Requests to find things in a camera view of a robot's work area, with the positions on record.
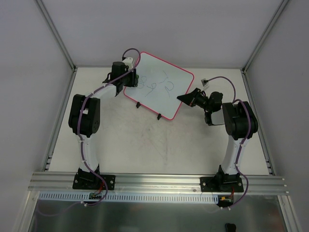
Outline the pink-framed whiteboard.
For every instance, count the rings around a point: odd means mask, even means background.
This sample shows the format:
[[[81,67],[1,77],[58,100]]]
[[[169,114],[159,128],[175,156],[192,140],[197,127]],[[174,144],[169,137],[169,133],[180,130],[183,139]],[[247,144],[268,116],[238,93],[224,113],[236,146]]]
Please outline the pink-framed whiteboard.
[[[141,52],[136,71],[138,85],[126,87],[124,95],[163,118],[173,120],[182,103],[177,97],[188,92],[194,75],[147,52]]]

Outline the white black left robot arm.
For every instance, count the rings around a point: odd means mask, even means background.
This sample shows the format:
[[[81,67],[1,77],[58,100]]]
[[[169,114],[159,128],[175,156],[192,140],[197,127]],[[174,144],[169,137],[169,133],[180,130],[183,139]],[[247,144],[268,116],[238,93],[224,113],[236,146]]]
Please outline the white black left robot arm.
[[[228,144],[217,175],[224,177],[240,176],[239,167],[248,141],[258,130],[258,121],[247,101],[235,100],[223,103],[223,94],[212,92],[206,96],[201,89],[180,95],[178,100],[204,110],[205,122],[209,126],[224,125],[228,135]]]

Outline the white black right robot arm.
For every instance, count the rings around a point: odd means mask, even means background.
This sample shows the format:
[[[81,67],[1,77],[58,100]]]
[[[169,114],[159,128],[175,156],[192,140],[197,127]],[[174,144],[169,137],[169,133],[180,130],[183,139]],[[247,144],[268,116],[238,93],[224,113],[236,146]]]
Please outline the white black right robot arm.
[[[74,95],[68,124],[79,139],[81,153],[81,164],[77,172],[79,182],[99,181],[99,162],[93,138],[100,127],[101,101],[116,97],[124,87],[136,87],[138,78],[134,59],[123,58],[122,61],[112,64],[112,71],[108,73],[102,86],[87,96]]]

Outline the black object bottom edge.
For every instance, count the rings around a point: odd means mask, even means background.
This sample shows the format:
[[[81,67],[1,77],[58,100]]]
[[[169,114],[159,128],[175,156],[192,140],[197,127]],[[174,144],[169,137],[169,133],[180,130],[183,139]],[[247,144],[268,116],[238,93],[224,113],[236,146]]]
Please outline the black object bottom edge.
[[[225,229],[226,229],[226,232],[236,232],[237,227],[235,224],[227,223],[225,224]]]

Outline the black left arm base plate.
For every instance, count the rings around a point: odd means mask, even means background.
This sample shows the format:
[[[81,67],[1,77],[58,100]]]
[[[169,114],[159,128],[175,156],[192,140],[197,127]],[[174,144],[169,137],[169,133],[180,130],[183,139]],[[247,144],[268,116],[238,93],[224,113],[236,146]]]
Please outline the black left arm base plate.
[[[203,176],[200,179],[200,188],[202,192],[236,192],[244,191],[241,178],[232,180],[219,180],[218,178]]]

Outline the left aluminium frame post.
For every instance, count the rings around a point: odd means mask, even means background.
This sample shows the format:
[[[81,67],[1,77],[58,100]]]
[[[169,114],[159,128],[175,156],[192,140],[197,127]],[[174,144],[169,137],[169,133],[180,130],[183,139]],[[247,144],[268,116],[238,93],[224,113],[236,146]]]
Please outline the left aluminium frame post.
[[[74,64],[73,59],[71,58],[71,56],[70,56],[70,54],[69,54],[69,52],[68,52],[68,50],[67,50],[67,48],[66,48],[66,46],[65,46],[65,44],[62,40],[62,38],[61,38],[61,36],[60,36],[52,18],[51,18],[51,15],[50,15],[47,7],[45,6],[45,4],[43,2],[43,0],[35,0],[34,2],[36,3],[39,11],[41,12],[49,30],[51,31],[60,51],[62,52],[63,56],[65,57],[65,60],[68,63],[70,69],[72,71],[75,71],[76,65]]]

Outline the aluminium frame post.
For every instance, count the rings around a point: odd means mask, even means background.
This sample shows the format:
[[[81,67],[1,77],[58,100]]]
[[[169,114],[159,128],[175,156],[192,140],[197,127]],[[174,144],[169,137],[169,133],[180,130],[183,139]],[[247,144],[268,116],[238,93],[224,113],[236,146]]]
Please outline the aluminium frame post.
[[[275,27],[275,24],[277,23],[278,19],[282,15],[283,11],[285,10],[286,6],[290,0],[281,0],[277,9],[275,10],[273,16],[271,17],[270,21],[268,22],[266,28],[264,29],[262,35],[260,36],[257,44],[255,45],[253,51],[251,52],[249,58],[247,59],[245,65],[242,68],[242,72],[246,73],[251,64],[253,63],[255,57],[257,56],[258,52],[262,48],[263,44],[267,40],[269,34],[272,32],[272,29]]]
[[[71,58],[71,56],[70,56],[70,54],[69,54],[69,52],[68,52],[68,50],[67,50],[67,48],[66,48],[66,46],[65,46],[65,44],[62,40],[62,38],[61,38],[61,36],[60,36],[52,18],[51,18],[51,15],[50,15],[47,7],[45,6],[45,4],[43,2],[43,0],[35,0],[34,2],[36,3],[39,11],[41,12],[49,30],[51,31],[60,51],[62,52],[63,56],[65,57],[65,60],[68,63],[70,69],[72,71],[75,71],[76,65],[74,64],[73,59]]]

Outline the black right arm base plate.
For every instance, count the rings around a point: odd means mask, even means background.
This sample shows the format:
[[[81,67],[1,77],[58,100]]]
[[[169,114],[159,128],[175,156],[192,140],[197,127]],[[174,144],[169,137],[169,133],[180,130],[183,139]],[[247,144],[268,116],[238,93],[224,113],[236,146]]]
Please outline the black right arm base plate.
[[[114,190],[116,176],[110,174],[101,174],[100,176],[106,182],[107,190]],[[81,190],[99,190],[101,186],[103,190],[106,190],[102,180],[92,173],[86,173],[86,175],[77,173],[74,177],[72,188]]]

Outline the right aluminium frame post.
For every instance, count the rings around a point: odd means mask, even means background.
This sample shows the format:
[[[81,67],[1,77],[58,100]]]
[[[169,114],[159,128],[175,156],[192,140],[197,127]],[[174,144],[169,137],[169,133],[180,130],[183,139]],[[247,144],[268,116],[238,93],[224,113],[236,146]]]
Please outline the right aluminium frame post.
[[[242,72],[246,73],[251,64],[253,63],[255,57],[257,56],[258,52],[262,48],[263,44],[267,40],[269,34],[272,32],[272,29],[275,27],[275,24],[277,23],[278,19],[282,15],[283,11],[285,10],[286,6],[290,0],[281,0],[277,9],[275,10],[273,16],[271,17],[270,21],[268,22],[266,28],[264,29],[262,35],[260,36],[257,44],[255,45],[253,51],[251,52],[249,58],[247,59],[245,65],[242,68]]]

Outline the aluminium mounting rail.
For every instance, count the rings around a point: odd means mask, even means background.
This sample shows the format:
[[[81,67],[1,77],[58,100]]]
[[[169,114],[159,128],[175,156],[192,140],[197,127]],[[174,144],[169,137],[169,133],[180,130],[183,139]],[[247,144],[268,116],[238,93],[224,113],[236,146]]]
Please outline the aluminium mounting rail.
[[[34,172],[28,190],[71,191],[75,173]],[[200,182],[200,175],[184,174],[115,174],[115,192],[191,194],[201,193],[206,182]],[[281,176],[248,176],[248,194],[289,195],[290,190]]]

